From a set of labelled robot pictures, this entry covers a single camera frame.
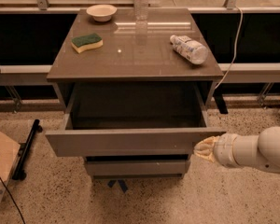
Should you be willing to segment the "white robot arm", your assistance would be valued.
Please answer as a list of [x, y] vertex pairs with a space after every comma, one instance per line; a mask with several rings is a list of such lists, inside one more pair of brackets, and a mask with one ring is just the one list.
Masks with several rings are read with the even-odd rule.
[[259, 135], [211, 136], [195, 145], [194, 154], [226, 168], [250, 167], [280, 174], [280, 127], [265, 129]]

